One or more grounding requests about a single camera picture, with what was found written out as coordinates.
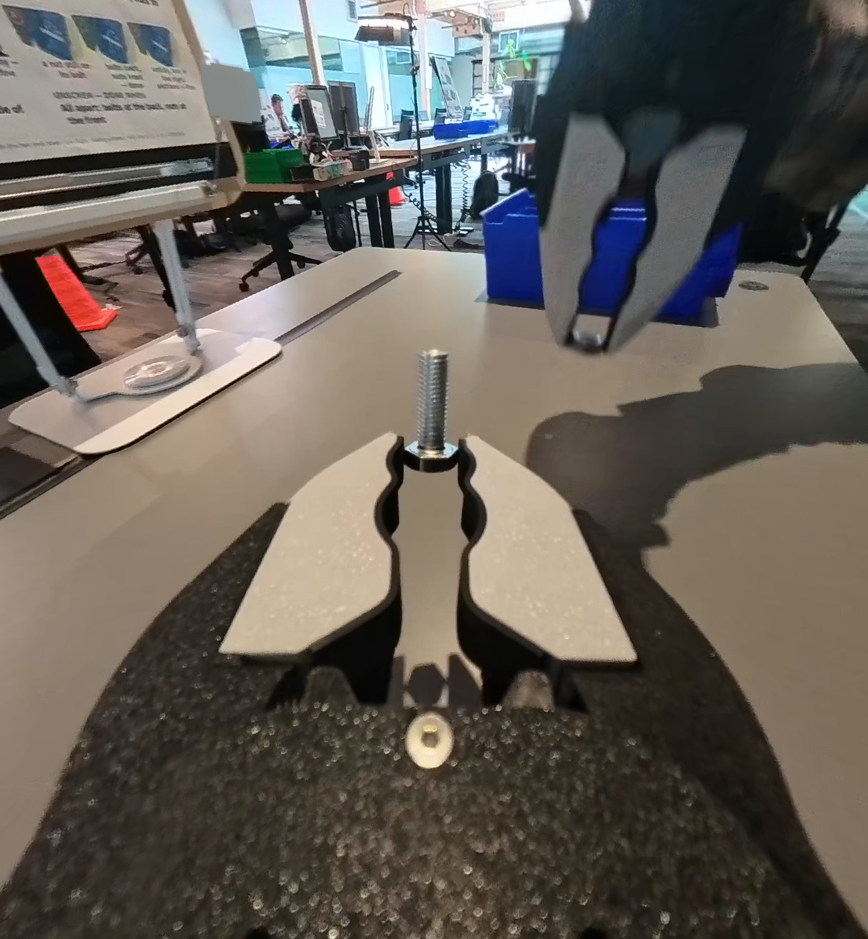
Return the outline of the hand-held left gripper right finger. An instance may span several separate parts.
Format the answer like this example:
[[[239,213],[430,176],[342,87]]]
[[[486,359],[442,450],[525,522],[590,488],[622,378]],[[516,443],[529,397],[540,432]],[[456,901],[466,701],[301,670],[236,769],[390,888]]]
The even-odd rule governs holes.
[[[569,503],[478,436],[462,442],[472,503],[462,587],[473,613],[525,650],[576,667],[638,655]]]

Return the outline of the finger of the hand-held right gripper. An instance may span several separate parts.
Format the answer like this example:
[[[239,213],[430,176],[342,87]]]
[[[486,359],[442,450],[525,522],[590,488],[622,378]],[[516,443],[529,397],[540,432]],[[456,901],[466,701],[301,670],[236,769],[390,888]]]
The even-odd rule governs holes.
[[[544,309],[559,346],[573,342],[581,285],[594,256],[594,229],[618,193],[625,164],[625,148],[604,117],[570,115],[539,230]]]
[[[746,136],[743,126],[710,126],[663,159],[652,196],[654,225],[610,328],[611,353],[656,318],[698,263]]]

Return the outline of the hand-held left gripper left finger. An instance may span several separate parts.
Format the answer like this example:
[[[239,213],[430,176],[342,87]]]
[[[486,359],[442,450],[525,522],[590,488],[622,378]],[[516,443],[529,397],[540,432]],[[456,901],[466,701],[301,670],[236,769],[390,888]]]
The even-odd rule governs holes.
[[[299,661],[342,640],[395,599],[401,438],[370,440],[305,483],[226,631],[219,653]]]

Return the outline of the blue parts bin with divider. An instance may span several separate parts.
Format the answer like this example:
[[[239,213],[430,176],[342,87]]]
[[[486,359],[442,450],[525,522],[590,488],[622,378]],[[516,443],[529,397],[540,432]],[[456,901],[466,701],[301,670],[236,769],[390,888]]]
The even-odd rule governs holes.
[[[537,207],[534,194],[518,190],[483,214],[487,297],[543,307]],[[616,201],[595,230],[594,259],[581,283],[581,309],[604,316],[628,293],[631,264],[642,247],[646,213],[639,198]],[[697,265],[663,306],[656,322],[701,326],[703,306],[725,296],[738,262],[743,224],[710,241]]]

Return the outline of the silver hex bolt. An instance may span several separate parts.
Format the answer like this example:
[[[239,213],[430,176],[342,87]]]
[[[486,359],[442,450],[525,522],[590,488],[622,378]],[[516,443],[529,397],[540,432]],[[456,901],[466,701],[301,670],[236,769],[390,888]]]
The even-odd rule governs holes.
[[[422,473],[443,473],[457,464],[458,448],[447,439],[449,354],[424,350],[418,357],[416,439],[403,447],[404,462]]]

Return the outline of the person's right forearm plaid sleeve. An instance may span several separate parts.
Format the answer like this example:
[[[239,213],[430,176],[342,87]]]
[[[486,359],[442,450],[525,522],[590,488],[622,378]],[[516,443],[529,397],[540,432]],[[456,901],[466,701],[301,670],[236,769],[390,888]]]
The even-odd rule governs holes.
[[[826,212],[868,185],[868,1],[808,2],[807,12],[815,43],[799,108],[762,192]]]

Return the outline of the white document stand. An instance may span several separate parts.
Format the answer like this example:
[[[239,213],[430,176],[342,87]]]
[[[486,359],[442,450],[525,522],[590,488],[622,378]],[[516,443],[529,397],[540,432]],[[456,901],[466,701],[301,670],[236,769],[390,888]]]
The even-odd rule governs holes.
[[[8,419],[79,455],[143,439],[281,353],[276,341],[195,322],[173,222],[238,198],[243,157],[232,125],[259,115],[249,72],[209,64],[204,56],[201,79],[215,122],[212,144],[0,163],[0,307],[48,386]],[[31,324],[29,302],[6,282],[2,259],[138,225],[159,249],[176,331],[79,378],[66,377]]]

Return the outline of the black computer monitor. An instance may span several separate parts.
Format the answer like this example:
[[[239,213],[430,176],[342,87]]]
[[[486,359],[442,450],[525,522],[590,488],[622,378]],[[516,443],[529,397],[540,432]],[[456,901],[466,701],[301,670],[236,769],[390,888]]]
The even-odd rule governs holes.
[[[346,148],[361,147],[363,142],[356,85],[351,82],[329,82],[327,89],[337,137]]]

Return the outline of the black tripod light stand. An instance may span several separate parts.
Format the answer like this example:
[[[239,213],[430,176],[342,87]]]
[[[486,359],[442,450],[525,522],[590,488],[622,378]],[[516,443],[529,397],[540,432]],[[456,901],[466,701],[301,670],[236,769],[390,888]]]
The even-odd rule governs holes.
[[[425,251],[428,248],[428,240],[432,239],[445,251],[451,252],[451,248],[438,229],[435,216],[428,211],[426,202],[424,156],[420,136],[420,96],[418,82],[422,65],[415,49],[415,35],[417,33],[416,19],[407,13],[384,13],[381,16],[360,17],[358,23],[359,26],[356,34],[357,41],[376,42],[378,45],[384,47],[407,44],[409,48],[413,110],[410,139],[417,174],[416,183],[418,189],[419,214],[412,234],[405,246],[409,248],[416,239],[420,239],[421,248]]]

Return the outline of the monitor showing white page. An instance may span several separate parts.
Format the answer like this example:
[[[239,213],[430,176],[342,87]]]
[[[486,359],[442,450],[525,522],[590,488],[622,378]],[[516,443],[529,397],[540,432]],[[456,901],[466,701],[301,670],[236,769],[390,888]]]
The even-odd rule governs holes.
[[[326,86],[305,85],[299,91],[299,114],[303,136],[332,144],[340,139],[333,100]]]

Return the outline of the green plastic bins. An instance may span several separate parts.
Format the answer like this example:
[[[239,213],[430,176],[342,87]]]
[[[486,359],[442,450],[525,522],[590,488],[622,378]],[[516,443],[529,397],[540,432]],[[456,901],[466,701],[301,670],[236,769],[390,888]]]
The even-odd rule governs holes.
[[[243,154],[244,177],[248,184],[275,185],[292,182],[298,171],[309,172],[309,160],[294,147],[272,147]]]

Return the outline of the printed instruction sheet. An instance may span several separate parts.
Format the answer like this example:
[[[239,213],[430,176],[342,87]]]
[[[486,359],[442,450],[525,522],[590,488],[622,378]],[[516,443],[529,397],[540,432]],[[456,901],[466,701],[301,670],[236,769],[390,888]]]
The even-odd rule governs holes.
[[[216,140],[184,2],[0,1],[0,163]]]

